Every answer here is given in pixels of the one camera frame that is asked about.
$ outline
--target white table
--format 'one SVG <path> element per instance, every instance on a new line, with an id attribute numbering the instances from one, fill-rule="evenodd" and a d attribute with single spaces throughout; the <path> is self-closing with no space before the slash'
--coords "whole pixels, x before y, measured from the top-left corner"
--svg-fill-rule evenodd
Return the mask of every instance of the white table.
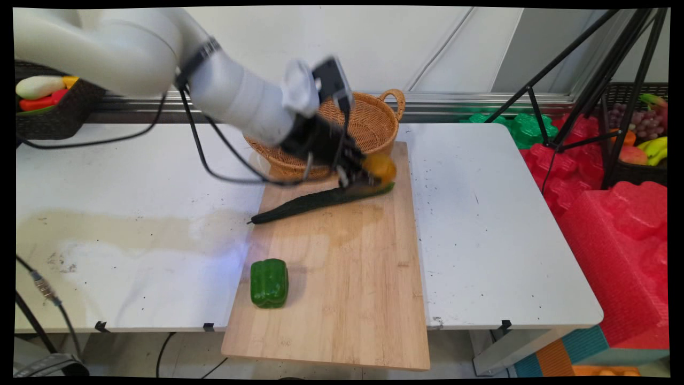
<path id="1" fill-rule="evenodd" d="M 143 125 L 85 125 L 68 140 Z M 208 162 L 250 177 L 208 125 Z M 243 156 L 267 164 L 239 132 Z M 427 326 L 510 333 L 475 359 L 498 371 L 603 312 L 522 157 L 500 125 L 408 124 Z M 226 327 L 263 187 L 226 184 L 202 168 L 187 125 L 135 140 L 16 152 L 17 253 L 56 289 L 78 332 L 202 331 Z M 17 287 L 47 332 L 65 332 L 28 274 Z M 15 332 L 30 332 L 15 310 Z"/>

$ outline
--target wooden cutting board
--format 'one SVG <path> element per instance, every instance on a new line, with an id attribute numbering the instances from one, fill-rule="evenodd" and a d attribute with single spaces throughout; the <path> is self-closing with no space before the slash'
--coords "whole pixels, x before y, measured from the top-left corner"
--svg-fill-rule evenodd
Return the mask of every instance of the wooden cutting board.
<path id="1" fill-rule="evenodd" d="M 428 370 L 428 334 L 406 143 L 387 195 L 255 225 L 221 352 L 225 356 Z M 259 212 L 337 187 L 267 186 Z M 284 308 L 250 299 L 253 262 L 287 263 Z"/>

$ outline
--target black basket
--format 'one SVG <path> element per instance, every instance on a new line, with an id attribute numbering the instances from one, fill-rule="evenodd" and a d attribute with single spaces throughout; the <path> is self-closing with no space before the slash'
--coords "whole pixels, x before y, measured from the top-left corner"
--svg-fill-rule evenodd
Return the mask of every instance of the black basket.
<path id="1" fill-rule="evenodd" d="M 608 111 L 615 103 L 627 103 L 629 95 L 634 88 L 634 83 L 610 83 L 606 87 L 598 108 L 598 130 L 601 134 L 608 132 Z M 653 94 L 668 99 L 668 83 L 644 83 L 639 94 Z M 634 110 L 645 110 L 646 104 L 637 100 Z M 637 139 L 635 145 L 642 142 Z M 627 181 L 633 184 L 641 184 L 645 181 L 668 185 L 668 164 L 667 160 L 662 160 L 657 166 L 641 166 L 639 164 L 625 163 L 618 160 L 612 172 L 608 172 L 607 160 L 613 151 L 611 140 L 601 141 L 601 151 L 603 155 L 603 169 L 606 170 L 605 185 L 613 186 L 619 181 Z"/>
<path id="2" fill-rule="evenodd" d="M 36 75 L 67 75 L 38 64 L 14 61 L 14 84 Z M 16 115 L 16 133 L 32 140 L 66 139 L 74 136 L 97 103 L 105 96 L 105 90 L 79 79 L 51 110 L 37 115 Z M 20 112 L 19 99 L 15 110 Z"/>

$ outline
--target fruit basket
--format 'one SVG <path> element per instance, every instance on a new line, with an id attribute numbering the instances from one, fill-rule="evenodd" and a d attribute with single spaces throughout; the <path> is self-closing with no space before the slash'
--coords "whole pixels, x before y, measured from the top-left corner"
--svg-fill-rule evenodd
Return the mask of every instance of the fruit basket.
<path id="1" fill-rule="evenodd" d="M 14 62 L 14 85 L 34 75 L 67 75 L 39 64 Z M 20 112 L 19 98 L 16 97 L 14 124 L 16 133 L 29 140 L 59 140 L 74 136 L 105 95 L 105 90 L 83 79 L 62 97 L 59 103 L 45 112 Z"/>
<path id="2" fill-rule="evenodd" d="M 389 95 L 397 100 L 397 111 L 394 112 L 385 103 Z M 383 153 L 389 155 L 399 131 L 399 121 L 406 108 L 406 99 L 401 90 L 387 90 L 379 97 L 361 92 L 354 92 L 356 107 L 352 110 L 349 121 L 349 135 L 354 138 L 361 151 L 367 155 Z M 318 112 L 325 119 L 339 126 L 344 124 L 344 114 L 332 100 L 321 104 Z M 254 139 L 245 137 L 247 143 L 271 164 L 271 172 L 276 177 L 300 179 L 304 176 L 306 162 L 285 153 L 280 147 L 266 147 Z M 320 179 L 328 174 L 326 167 L 312 167 L 308 178 Z"/>
<path id="3" fill-rule="evenodd" d="M 610 83 L 606 87 L 598 106 L 598 129 L 601 134 L 606 134 L 610 128 L 610 110 L 616 103 L 626 103 L 633 90 L 633 83 Z M 653 94 L 668 99 L 668 83 L 644 83 L 640 94 Z M 646 104 L 637 100 L 634 107 L 635 112 L 645 110 Z M 634 145 L 639 145 L 648 138 L 637 137 Z M 668 185 L 668 165 L 667 160 L 662 160 L 657 166 L 642 166 L 618 160 L 612 171 L 607 170 L 607 160 L 613 151 L 611 140 L 601 141 L 601 151 L 603 155 L 603 168 L 606 170 L 605 185 L 613 186 L 615 183 L 624 180 L 633 184 L 641 184 L 645 181 L 653 181 Z"/>

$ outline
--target basket handle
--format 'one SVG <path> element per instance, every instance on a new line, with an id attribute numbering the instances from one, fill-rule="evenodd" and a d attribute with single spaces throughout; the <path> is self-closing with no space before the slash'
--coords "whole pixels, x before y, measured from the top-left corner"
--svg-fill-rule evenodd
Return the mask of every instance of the basket handle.
<path id="1" fill-rule="evenodd" d="M 387 95 L 392 95 L 397 100 L 396 115 L 397 120 L 400 121 L 402 119 L 402 115 L 404 115 L 404 110 L 406 109 L 406 98 L 404 97 L 404 93 L 401 90 L 392 88 L 391 90 L 383 92 L 382 95 L 378 97 L 378 99 L 384 101 L 384 98 L 386 98 Z"/>

